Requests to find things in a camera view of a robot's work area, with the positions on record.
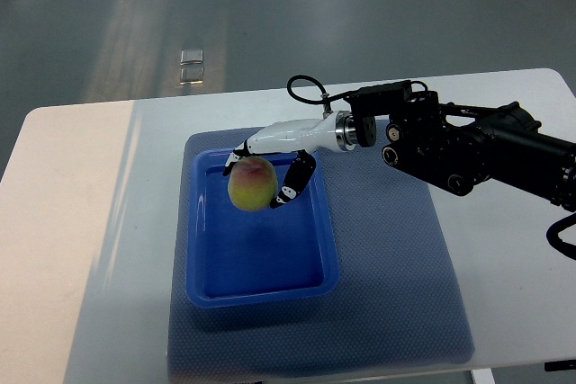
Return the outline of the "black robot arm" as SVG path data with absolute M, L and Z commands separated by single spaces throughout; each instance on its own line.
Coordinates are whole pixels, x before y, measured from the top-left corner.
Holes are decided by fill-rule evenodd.
M 513 102 L 498 108 L 441 103 L 410 80 L 345 92 L 355 139 L 376 142 L 385 115 L 383 161 L 426 183 L 464 196 L 494 179 L 568 211 L 575 209 L 575 146 L 540 133 L 541 122 Z

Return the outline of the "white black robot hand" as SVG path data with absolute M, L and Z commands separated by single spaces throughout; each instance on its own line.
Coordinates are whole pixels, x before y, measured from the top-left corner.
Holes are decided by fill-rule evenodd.
M 296 158 L 284 177 L 282 188 L 269 202 L 269 207 L 276 209 L 302 194 L 316 169 L 312 156 L 316 150 L 325 148 L 346 152 L 353 150 L 357 143 L 356 125 L 348 111 L 332 112 L 322 120 L 277 122 L 235 147 L 229 154 L 223 174 L 229 175 L 240 160 L 250 156 L 294 153 Z

